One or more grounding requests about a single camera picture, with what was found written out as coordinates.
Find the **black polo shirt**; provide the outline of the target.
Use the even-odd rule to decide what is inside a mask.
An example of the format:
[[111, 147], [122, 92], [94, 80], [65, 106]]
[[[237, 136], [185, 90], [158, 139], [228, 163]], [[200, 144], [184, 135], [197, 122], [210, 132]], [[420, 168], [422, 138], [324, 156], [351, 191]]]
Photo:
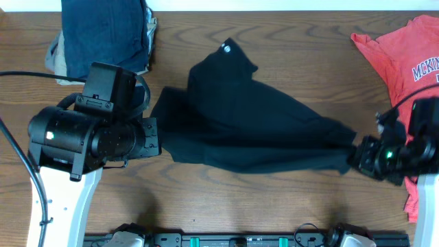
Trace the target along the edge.
[[257, 66], [232, 39], [193, 66], [187, 87], [166, 86], [152, 109], [175, 162], [242, 174], [349, 170], [355, 132], [253, 79]]

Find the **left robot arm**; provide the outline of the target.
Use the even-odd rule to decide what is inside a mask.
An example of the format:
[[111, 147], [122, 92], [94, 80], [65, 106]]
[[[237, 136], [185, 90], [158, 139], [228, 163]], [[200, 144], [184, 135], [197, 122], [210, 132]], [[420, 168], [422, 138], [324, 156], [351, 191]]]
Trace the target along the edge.
[[28, 246], [82, 246], [93, 195], [106, 163], [158, 156], [154, 118], [111, 121], [79, 93], [42, 109], [28, 126], [28, 155], [36, 170]]

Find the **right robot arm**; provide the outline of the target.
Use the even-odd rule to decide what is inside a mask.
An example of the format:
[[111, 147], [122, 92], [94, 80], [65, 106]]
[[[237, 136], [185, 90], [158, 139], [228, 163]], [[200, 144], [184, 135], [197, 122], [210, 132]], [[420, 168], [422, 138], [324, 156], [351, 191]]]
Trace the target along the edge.
[[414, 100], [408, 132], [398, 108], [376, 116], [380, 138], [366, 136], [348, 164], [370, 178], [400, 185], [418, 178], [415, 246], [438, 245], [438, 98]]

